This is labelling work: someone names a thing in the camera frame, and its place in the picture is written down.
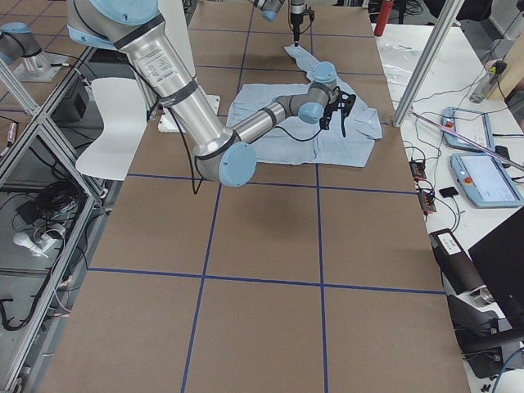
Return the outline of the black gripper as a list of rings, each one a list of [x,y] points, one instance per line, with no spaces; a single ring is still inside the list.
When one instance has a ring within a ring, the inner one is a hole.
[[[355,95],[347,92],[340,91],[337,99],[328,103],[324,108],[323,116],[320,118],[320,129],[328,130],[332,119],[332,115],[339,111],[341,118],[341,135],[343,138],[346,137],[346,118],[350,115],[353,106],[355,104]]]
[[[292,24],[293,44],[297,47],[300,42],[300,25],[304,22],[305,17],[308,17],[310,21],[314,20],[314,10],[307,5],[305,0],[290,0],[289,6],[289,21]]]

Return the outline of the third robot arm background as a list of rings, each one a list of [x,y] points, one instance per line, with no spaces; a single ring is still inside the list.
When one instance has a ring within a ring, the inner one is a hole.
[[[8,66],[20,58],[31,58],[43,49],[31,29],[23,22],[9,22],[1,26],[1,60]]]

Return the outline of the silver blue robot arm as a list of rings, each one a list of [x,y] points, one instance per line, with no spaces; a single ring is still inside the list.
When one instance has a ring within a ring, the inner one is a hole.
[[[327,129],[334,111],[348,116],[354,97],[340,90],[330,62],[314,67],[305,94],[280,96],[233,127],[214,113],[196,76],[169,40],[156,1],[69,1],[68,30],[86,46],[125,54],[136,74],[192,138],[193,168],[228,187],[248,183],[257,159],[252,142],[289,117]]]
[[[293,34],[295,47],[299,46],[300,36],[314,21],[315,12],[304,0],[253,0],[251,4],[261,11],[266,21],[275,21],[281,9],[287,5],[287,23]]]

